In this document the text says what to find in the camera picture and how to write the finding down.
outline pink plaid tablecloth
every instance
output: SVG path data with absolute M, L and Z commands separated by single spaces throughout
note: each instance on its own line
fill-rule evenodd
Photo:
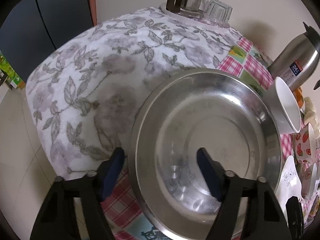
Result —
M 245 51 L 244 60 L 238 61 L 236 60 L 236 57 L 233 57 L 229 53 L 219 64 L 217 69 L 238 77 L 241 75 L 243 69 L 245 69 L 264 90 L 267 90 L 268 87 L 273 83 L 272 76 L 267 70 L 267 65 L 263 65 L 260 61 L 258 61 L 255 54 L 251 53 L 251 51 L 258 51 L 261 53 L 260 55 L 263 55 L 263 58 L 266 61 L 271 62 L 271 60 L 267 55 L 259 51 L 259 49 L 257 49 L 257 47 L 245 37 L 242 37 L 239 40 L 237 46 Z M 281 135 L 281 148 L 284 161 L 289 155 L 294 154 L 293 140 L 291 135 Z M 136 239 L 137 237 L 133 236 L 134 234 L 130 234 L 132 231 L 130 228 L 131 224 L 135 224 L 135 221 L 140 220 L 141 217 L 146 220 L 132 192 L 128 176 L 128 169 L 124 169 L 119 176 L 118 182 L 111 197 L 101 203 L 105 216 L 107 217 L 109 223 L 111 223 L 113 226 L 113 232 L 117 240 Z M 304 203 L 305 207 L 309 205 L 312 205 L 312 203 Z M 153 235 L 159 233 L 159 231 L 154 227 L 151 229 L 147 228 L 146 231 L 148 231 L 150 234 L 152 233 Z

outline metal bowl rim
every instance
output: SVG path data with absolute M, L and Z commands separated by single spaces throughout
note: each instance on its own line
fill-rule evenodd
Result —
M 282 158 L 282 148 L 281 148 L 281 138 L 279 134 L 278 127 L 276 126 L 276 121 L 272 113 L 269 111 L 267 106 L 264 104 L 262 101 L 261 97 L 257 94 L 255 90 L 253 90 L 250 86 L 247 84 L 243 83 L 238 77 L 233 76 L 231 74 L 228 74 L 226 72 L 216 70 L 216 69 L 203 69 L 203 68 L 196 68 L 196 69 L 191 69 L 191 70 L 186 70 L 184 72 L 178 73 L 174 75 L 173 77 L 169 78 L 167 81 L 164 81 L 161 83 L 146 99 L 146 101 L 143 103 L 142 107 L 139 110 L 139 113 L 136 117 L 136 120 L 134 122 L 133 128 L 132 128 L 132 135 L 131 135 L 131 144 L 130 144 L 130 152 L 128 155 L 128 167 L 129 167 L 129 180 L 132 186 L 133 193 L 135 197 L 137 198 L 137 201 L 142 209 L 142 212 L 145 214 L 145 216 L 148 218 L 148 220 L 156 226 L 157 229 L 159 229 L 162 233 L 164 233 L 166 236 L 173 240 L 197 240 L 197 239 L 192 239 L 192 238 L 185 238 L 176 232 L 168 229 L 161 221 L 159 221 L 152 213 L 150 210 L 148 204 L 144 201 L 142 193 L 141 193 L 141 187 L 138 181 L 138 174 L 137 174 L 137 148 L 138 148 L 138 141 L 140 137 L 140 131 L 142 128 L 142 125 L 144 123 L 145 117 L 147 116 L 151 106 L 153 103 L 157 100 L 157 98 L 170 86 L 172 86 L 174 83 L 179 81 L 180 79 L 186 78 L 188 76 L 192 76 L 195 74 L 201 74 L 201 73 L 215 73 L 223 76 L 227 76 L 229 78 L 232 78 L 233 80 L 239 82 L 241 85 L 245 86 L 248 88 L 251 92 L 253 92 L 259 99 L 260 102 L 265 106 L 266 111 L 268 114 L 271 116 L 273 120 L 274 127 L 276 128 L 276 133 L 277 137 L 279 140 L 280 144 L 280 172 L 279 172 L 279 177 L 278 181 L 276 184 L 276 188 L 274 192 L 277 191 L 279 181 L 281 178 L 281 171 L 283 168 L 283 158 Z

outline white tablecloth with gray floral pattern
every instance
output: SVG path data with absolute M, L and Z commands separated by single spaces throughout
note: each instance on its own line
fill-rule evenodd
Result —
M 207 30 L 147 8 L 99 24 L 41 63 L 26 85 L 42 147 L 65 179 L 96 170 L 129 148 L 135 115 L 162 81 L 216 68 L 241 35 Z

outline thermos label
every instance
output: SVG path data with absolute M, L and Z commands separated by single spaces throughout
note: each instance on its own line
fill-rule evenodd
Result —
M 299 62 L 295 60 L 280 77 L 288 84 L 292 79 L 298 76 L 302 70 L 303 69 Z
M 295 60 L 289 68 L 292 70 L 295 76 L 298 76 L 302 71 L 302 67 L 297 60 Z

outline screw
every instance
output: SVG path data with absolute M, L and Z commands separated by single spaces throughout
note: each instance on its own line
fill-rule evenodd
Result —
M 266 183 L 267 182 L 266 178 L 263 177 L 263 176 L 258 177 L 258 181 L 260 181 L 262 183 Z
M 88 177 L 94 177 L 94 176 L 96 176 L 97 175 L 97 172 L 96 171 L 88 171 L 87 172 L 87 176 Z
M 63 181 L 63 177 L 57 176 L 57 177 L 54 178 L 54 181 L 55 182 Z
M 228 176 L 228 177 L 234 177 L 235 173 L 233 171 L 226 171 L 225 175 Z

